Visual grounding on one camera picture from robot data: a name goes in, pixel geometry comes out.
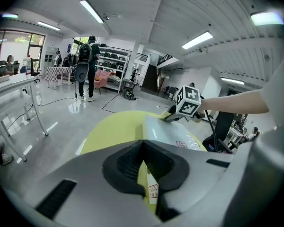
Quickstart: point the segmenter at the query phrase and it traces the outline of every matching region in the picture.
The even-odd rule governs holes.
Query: white sneakers
[[[89,102],[92,102],[94,100],[95,100],[95,98],[93,96],[92,97],[88,97],[88,99],[87,99],[87,101],[89,101]],[[84,97],[83,96],[80,97],[80,101],[84,101]]]
[[[92,97],[89,97],[87,101],[92,102],[94,100],[95,100],[95,98],[92,96]]]
[[[0,152],[3,150],[4,148],[4,143],[0,143]],[[2,154],[2,165],[5,166],[7,165],[8,163],[10,163],[12,160],[13,160],[13,155],[11,154]]]
[[[7,165],[8,163],[10,163],[13,160],[13,158],[14,157],[11,154],[2,154],[2,160],[3,160],[2,165],[3,166]]]

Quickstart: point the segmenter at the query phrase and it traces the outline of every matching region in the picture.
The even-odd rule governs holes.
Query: white cube
[[[201,105],[200,92],[197,88],[183,85],[177,95],[176,113],[192,117]]]

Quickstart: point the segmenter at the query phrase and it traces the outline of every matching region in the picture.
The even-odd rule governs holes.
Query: checkered tablecloth
[[[70,73],[70,71],[70,67],[49,66],[46,69],[45,80],[58,82],[57,75],[62,75],[63,73]]]

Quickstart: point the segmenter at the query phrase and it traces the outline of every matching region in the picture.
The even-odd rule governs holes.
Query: cap
[[[89,37],[89,40],[96,40],[96,37],[92,35]]]

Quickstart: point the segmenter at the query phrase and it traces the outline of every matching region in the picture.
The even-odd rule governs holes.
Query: label sticker
[[[187,148],[187,144],[184,141],[176,141],[179,147]]]
[[[155,199],[158,197],[159,186],[157,184],[148,187],[148,196],[150,199]]]

